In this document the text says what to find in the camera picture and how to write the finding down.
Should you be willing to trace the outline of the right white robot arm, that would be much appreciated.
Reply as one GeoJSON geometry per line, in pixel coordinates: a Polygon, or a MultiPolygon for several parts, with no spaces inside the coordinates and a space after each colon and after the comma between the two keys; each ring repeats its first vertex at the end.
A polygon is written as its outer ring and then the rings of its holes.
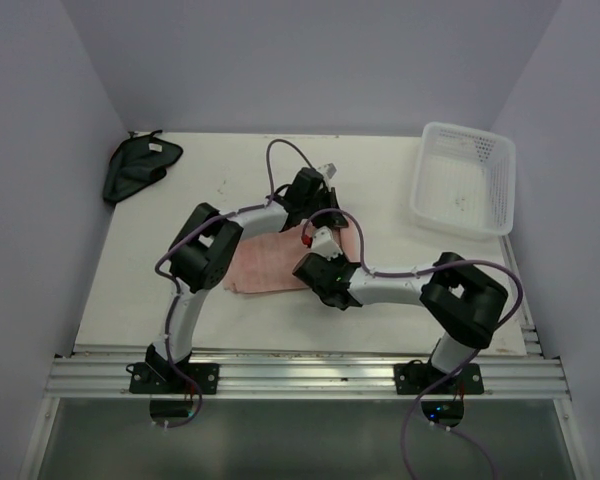
{"type": "Polygon", "coordinates": [[[483,269],[503,274],[506,267],[485,260],[466,260],[444,252],[430,267],[409,272],[368,272],[360,262],[339,255],[309,253],[293,275],[321,302],[339,310],[375,304],[413,305],[426,309],[443,328],[425,379],[431,389],[448,392],[461,380],[461,371],[487,348],[499,325],[509,293],[483,269]]]}

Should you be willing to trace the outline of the pink towel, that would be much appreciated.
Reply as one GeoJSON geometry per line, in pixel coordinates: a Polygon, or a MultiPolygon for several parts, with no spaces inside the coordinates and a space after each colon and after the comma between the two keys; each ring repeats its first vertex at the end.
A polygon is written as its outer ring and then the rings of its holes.
{"type": "MultiPolygon", "coordinates": [[[[307,289],[293,275],[294,267],[308,253],[301,240],[315,228],[293,227],[280,233],[263,234],[238,244],[223,288],[235,294],[266,294],[307,289]]],[[[334,232],[344,255],[352,262],[359,259],[356,230],[353,226],[334,232]]]]}

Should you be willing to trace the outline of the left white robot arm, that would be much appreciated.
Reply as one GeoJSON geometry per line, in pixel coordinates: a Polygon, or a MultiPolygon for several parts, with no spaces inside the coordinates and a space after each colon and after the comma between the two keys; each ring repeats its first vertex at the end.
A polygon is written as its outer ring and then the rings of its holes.
{"type": "Polygon", "coordinates": [[[158,385],[165,392],[181,390],[188,379],[184,365],[190,358],[192,339],[209,292],[226,276],[239,243],[264,234],[294,228],[322,208],[332,205],[329,181],[336,167],[304,167],[282,193],[275,191],[263,204],[222,213],[208,203],[199,204],[155,271],[175,288],[161,337],[145,355],[146,374],[134,378],[158,385]]]}

